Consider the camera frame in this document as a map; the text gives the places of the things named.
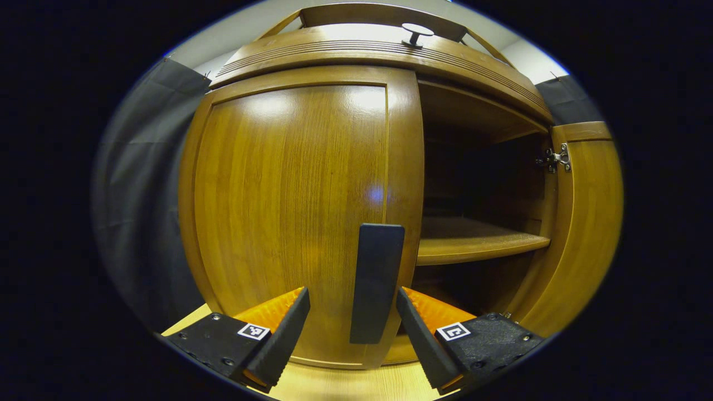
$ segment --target wooden shelf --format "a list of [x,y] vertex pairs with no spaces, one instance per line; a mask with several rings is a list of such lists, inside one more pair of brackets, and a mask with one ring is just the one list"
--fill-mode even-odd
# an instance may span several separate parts
[[489,146],[548,132],[519,111],[454,86],[419,79],[419,95],[424,126],[437,127],[437,135],[425,135],[426,142]]
[[550,239],[462,217],[424,217],[416,265],[500,258],[550,245]]

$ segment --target closed cabinet door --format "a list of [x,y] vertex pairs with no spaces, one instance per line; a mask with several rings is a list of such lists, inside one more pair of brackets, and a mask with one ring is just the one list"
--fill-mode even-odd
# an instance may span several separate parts
[[213,91],[196,112],[180,173],[196,283],[227,315],[306,286],[312,307],[292,360],[378,367],[400,319],[392,299],[381,341],[350,342],[359,228],[404,227],[396,287],[408,285],[423,185],[413,71],[320,66]]

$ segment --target door hinge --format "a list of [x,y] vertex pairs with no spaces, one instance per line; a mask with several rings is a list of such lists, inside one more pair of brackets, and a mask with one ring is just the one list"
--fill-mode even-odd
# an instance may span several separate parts
[[552,148],[546,150],[543,157],[535,159],[535,163],[540,167],[547,166],[550,174],[554,174],[557,171],[558,164],[565,166],[565,171],[571,173],[572,165],[570,164],[570,154],[567,152],[567,144],[563,143],[560,150],[561,152],[559,153],[555,153]]

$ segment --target black fabric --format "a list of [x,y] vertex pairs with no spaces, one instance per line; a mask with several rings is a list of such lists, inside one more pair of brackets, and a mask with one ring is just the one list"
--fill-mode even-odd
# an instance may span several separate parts
[[124,301],[159,333],[204,303],[180,238],[178,169],[209,83],[159,61],[117,108],[95,159],[92,225],[103,264]]
[[429,332],[426,323],[411,302],[406,291],[399,288],[396,294],[396,310],[401,316],[401,324],[406,329],[416,356],[419,357],[426,379],[431,388],[440,388],[460,374],[458,367]]
[[[255,377],[268,386],[277,385],[279,377],[282,376],[282,371],[302,334],[310,307],[309,290],[305,287],[289,307],[275,333],[247,366]],[[270,387],[263,392],[270,392]]]
[[556,126],[604,121],[592,99],[571,75],[553,78],[535,87],[545,99]]

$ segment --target wooden panel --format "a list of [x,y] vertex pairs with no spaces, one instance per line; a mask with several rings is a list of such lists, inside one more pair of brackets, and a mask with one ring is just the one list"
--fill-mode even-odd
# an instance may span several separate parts
[[500,51],[498,51],[498,49],[494,48],[493,45],[488,43],[487,40],[481,38],[478,34],[471,31],[470,29],[467,29],[466,33],[471,38],[475,39],[478,43],[480,43],[482,47],[484,47],[490,54],[493,55],[493,57],[495,57],[496,59],[502,61],[503,63],[508,64],[509,66],[515,68],[515,66],[513,66],[513,64],[510,62],[510,60],[508,60],[505,56],[503,56],[503,54]]
[[195,227],[195,166],[205,122],[212,107],[214,93],[207,94],[193,115],[181,157],[178,173],[178,222],[186,261],[203,300],[215,312],[224,313],[206,273],[198,249],[198,232]]
[[509,141],[547,128],[516,110],[453,86],[419,79],[424,124],[468,129],[481,146]]
[[[553,143],[591,128],[591,123],[553,127]],[[582,141],[568,148],[573,170],[557,172],[552,243],[510,306],[514,319],[544,336],[562,330],[589,302],[611,264],[622,222],[623,184],[614,143]]]
[[392,365],[394,363],[413,362],[419,360],[416,356],[416,350],[406,334],[397,335],[394,342],[389,348],[389,353],[384,358],[383,365]]
[[565,142],[612,140],[612,134],[609,132],[603,121],[578,123],[576,129],[565,129],[563,133],[565,136]]
[[[210,313],[209,307],[203,305],[178,321],[163,335],[173,334]],[[265,394],[251,387],[248,389]],[[373,370],[326,369],[288,362],[279,382],[267,395],[281,401],[327,401],[345,398],[365,401],[431,401],[441,398],[438,391],[429,385],[419,362]]]
[[422,49],[401,43],[404,30],[373,24],[300,29],[245,45],[210,88],[272,71],[325,64],[371,64],[412,69],[473,88],[549,126],[552,115],[532,82],[492,57],[433,36]]
[[499,258],[544,248],[550,239],[467,218],[424,217],[417,265]]
[[466,34],[465,26],[440,16],[390,4],[326,4],[303,9],[301,17],[305,27],[329,24],[401,26],[403,23],[410,23],[425,26],[436,35],[456,42],[460,41]]
[[414,73],[283,71],[225,87],[212,102],[195,169],[207,277],[196,280],[228,315],[305,285],[312,309],[294,360],[379,366],[399,318],[392,308],[378,345],[349,344],[358,232],[362,223],[406,229],[397,284],[408,285],[423,197]]
[[297,17],[299,16],[301,11],[302,10],[297,10],[294,13],[290,14],[289,16],[287,16],[287,18],[281,20],[280,22],[275,24],[275,26],[268,29],[264,34],[258,36],[257,39],[255,39],[255,41],[259,41],[262,38],[267,38],[268,36],[277,35],[283,29],[285,29],[285,27],[287,27],[291,22],[293,22],[295,19],[297,19]]

